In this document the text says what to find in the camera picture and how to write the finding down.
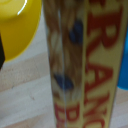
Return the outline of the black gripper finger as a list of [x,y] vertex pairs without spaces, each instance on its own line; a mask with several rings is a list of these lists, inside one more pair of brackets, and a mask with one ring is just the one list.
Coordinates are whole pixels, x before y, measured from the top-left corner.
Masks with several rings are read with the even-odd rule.
[[0,35],[0,70],[1,70],[4,62],[5,62],[5,54],[4,54],[3,44],[2,44],[2,38]]

